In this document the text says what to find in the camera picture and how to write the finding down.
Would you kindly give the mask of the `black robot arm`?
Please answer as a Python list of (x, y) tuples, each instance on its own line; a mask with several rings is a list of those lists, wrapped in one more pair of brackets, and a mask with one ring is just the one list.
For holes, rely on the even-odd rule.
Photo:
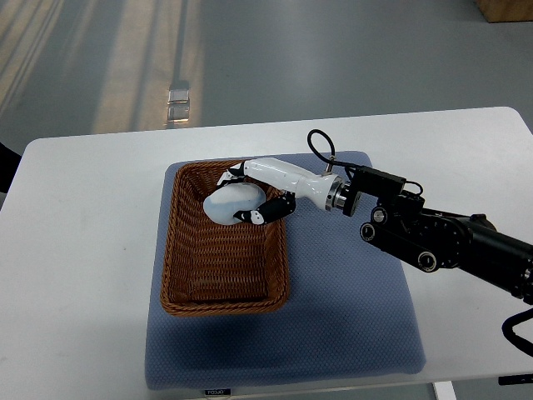
[(470, 216), (426, 208), (421, 192), (405, 189), (408, 180), (372, 167), (341, 162), (336, 149), (318, 155), (326, 168), (342, 167), (347, 182), (334, 186), (327, 208), (354, 215), (362, 194), (376, 198), (361, 238), (424, 273), (453, 269), (469, 273), (532, 303), (532, 246), (498, 232), (484, 214)]

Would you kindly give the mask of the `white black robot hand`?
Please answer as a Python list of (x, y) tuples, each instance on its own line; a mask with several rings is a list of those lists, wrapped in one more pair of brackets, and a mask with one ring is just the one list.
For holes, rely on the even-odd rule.
[(318, 208), (329, 211), (336, 206), (336, 197), (345, 187), (336, 174), (317, 175), (272, 157), (246, 160), (228, 168), (215, 191), (232, 183), (254, 183), (265, 192), (266, 201), (256, 210), (234, 214), (241, 223), (253, 225), (273, 223), (290, 215), (298, 198), (307, 198)]

